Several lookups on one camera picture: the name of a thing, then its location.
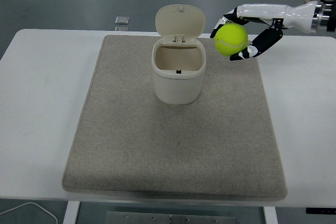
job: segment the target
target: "metal plate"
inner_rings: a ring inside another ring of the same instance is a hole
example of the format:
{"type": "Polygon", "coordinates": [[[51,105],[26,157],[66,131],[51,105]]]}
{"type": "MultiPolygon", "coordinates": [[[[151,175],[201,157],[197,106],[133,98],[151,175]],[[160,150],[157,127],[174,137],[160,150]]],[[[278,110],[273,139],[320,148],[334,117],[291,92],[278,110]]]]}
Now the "metal plate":
{"type": "Polygon", "coordinates": [[[169,215],[142,212],[106,213],[105,224],[236,224],[234,217],[169,215]]]}
{"type": "Polygon", "coordinates": [[[118,16],[118,17],[116,18],[115,23],[118,24],[118,25],[127,25],[129,19],[130,19],[130,17],[126,17],[126,16],[118,16]]]}
{"type": "Polygon", "coordinates": [[[172,215],[171,224],[236,224],[234,217],[172,215]]]}
{"type": "Polygon", "coordinates": [[[115,31],[128,31],[128,26],[116,26],[115,31]]]}
{"type": "Polygon", "coordinates": [[[170,224],[170,215],[142,212],[112,212],[106,213],[105,224],[170,224]]]}

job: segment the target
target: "metal bracket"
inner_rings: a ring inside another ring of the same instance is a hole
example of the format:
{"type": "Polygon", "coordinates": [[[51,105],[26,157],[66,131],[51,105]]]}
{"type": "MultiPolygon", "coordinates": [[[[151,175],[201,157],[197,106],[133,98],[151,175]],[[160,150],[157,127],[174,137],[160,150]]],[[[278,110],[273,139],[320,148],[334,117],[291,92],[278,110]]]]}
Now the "metal bracket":
{"type": "Polygon", "coordinates": [[[143,212],[106,213],[105,224],[236,224],[236,218],[223,216],[169,215],[143,212]]]}
{"type": "Polygon", "coordinates": [[[181,44],[185,42],[183,35],[174,35],[173,42],[180,42],[181,44]]]}

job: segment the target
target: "open lid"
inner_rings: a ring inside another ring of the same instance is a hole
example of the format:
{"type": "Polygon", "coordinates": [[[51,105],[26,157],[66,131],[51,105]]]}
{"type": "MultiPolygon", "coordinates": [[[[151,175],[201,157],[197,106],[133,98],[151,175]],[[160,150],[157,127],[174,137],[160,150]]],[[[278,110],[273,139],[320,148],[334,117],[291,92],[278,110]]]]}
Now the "open lid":
{"type": "Polygon", "coordinates": [[[156,14],[155,26],[162,37],[183,35],[186,39],[197,38],[204,30],[205,15],[191,5],[167,5],[156,14]]]}

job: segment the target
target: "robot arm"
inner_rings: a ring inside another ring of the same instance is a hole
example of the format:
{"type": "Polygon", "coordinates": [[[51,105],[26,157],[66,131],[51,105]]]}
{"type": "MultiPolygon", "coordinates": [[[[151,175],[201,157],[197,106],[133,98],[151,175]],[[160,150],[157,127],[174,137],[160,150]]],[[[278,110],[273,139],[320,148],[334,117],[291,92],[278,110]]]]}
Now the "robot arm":
{"type": "Polygon", "coordinates": [[[333,5],[311,1],[298,7],[273,4],[246,4],[225,14],[216,24],[210,37],[225,24],[234,22],[245,25],[248,22],[267,24],[269,27],[259,34],[241,52],[230,56],[230,60],[242,60],[257,57],[282,38],[282,30],[291,27],[304,33],[314,33],[317,28],[327,28],[333,5]]]}

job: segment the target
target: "yellow tennis ball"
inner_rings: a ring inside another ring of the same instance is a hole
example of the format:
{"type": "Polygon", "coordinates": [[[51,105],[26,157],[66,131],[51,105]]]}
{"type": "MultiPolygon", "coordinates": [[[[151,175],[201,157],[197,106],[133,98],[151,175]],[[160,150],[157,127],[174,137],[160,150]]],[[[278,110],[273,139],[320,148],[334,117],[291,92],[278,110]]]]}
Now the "yellow tennis ball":
{"type": "Polygon", "coordinates": [[[231,56],[240,52],[247,44],[247,31],[243,26],[235,23],[222,26],[215,35],[216,48],[225,56],[231,56]]]}

